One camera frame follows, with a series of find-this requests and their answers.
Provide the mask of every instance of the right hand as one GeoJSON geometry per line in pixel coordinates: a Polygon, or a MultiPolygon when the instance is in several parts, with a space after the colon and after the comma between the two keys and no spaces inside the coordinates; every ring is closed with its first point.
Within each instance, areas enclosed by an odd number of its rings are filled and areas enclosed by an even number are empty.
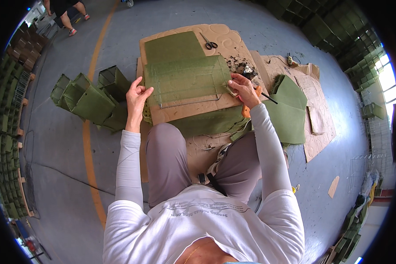
{"type": "Polygon", "coordinates": [[[241,96],[243,103],[248,106],[249,109],[261,103],[250,80],[238,73],[231,73],[230,76],[232,80],[228,82],[229,87],[233,89],[233,92],[241,96]]]}

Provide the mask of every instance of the left hand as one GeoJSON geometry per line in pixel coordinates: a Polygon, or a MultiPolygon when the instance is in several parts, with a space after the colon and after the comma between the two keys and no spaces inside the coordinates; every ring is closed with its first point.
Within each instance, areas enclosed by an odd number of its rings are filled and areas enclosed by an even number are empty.
{"type": "Polygon", "coordinates": [[[132,82],[129,91],[126,93],[127,123],[125,130],[134,133],[139,133],[139,124],[142,120],[145,100],[154,91],[153,87],[147,89],[145,86],[138,85],[141,81],[142,77],[139,77],[132,82]]]}

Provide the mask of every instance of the strap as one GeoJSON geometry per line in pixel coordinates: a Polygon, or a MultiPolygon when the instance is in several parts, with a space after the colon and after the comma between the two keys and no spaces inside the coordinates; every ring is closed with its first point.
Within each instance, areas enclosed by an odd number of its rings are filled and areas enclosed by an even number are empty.
{"type": "Polygon", "coordinates": [[[207,174],[208,179],[210,180],[211,185],[214,187],[214,189],[216,189],[216,191],[222,193],[222,195],[227,197],[227,194],[225,192],[225,190],[223,189],[223,187],[221,187],[218,183],[217,180],[214,178],[213,174],[208,173],[207,174]]]}

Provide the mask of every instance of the gray pants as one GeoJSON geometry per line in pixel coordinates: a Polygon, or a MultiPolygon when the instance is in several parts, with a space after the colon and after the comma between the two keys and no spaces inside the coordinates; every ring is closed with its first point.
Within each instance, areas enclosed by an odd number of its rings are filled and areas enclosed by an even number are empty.
{"type": "MultiPolygon", "coordinates": [[[[146,156],[150,207],[178,195],[192,184],[186,142],[173,125],[160,123],[151,128],[146,156]]],[[[254,132],[248,132],[229,146],[214,177],[229,197],[248,203],[261,177],[254,132]]]]}

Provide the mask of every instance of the person walking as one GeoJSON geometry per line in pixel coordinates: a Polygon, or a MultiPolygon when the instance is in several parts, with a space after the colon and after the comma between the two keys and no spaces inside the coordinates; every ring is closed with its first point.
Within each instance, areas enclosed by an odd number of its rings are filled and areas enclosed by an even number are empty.
{"type": "Polygon", "coordinates": [[[85,20],[90,18],[90,15],[86,13],[85,6],[83,3],[78,0],[44,0],[44,6],[47,10],[49,16],[52,16],[50,6],[53,7],[54,13],[56,13],[57,17],[60,17],[63,25],[69,29],[69,36],[73,36],[78,32],[76,29],[72,27],[70,23],[70,18],[68,16],[68,6],[72,5],[76,8],[79,13],[84,16],[85,20]]]}
{"type": "Polygon", "coordinates": [[[189,178],[180,131],[168,123],[154,125],[146,145],[148,214],[143,212],[139,126],[153,87],[138,86],[142,77],[132,83],[126,94],[129,114],[120,141],[116,201],[108,207],[104,231],[104,264],[301,261],[304,227],[279,138],[251,81],[231,76],[228,85],[249,107],[255,130],[222,147],[211,166],[216,182],[202,185],[189,178]],[[257,215],[247,203],[260,175],[263,203],[257,215]]]}

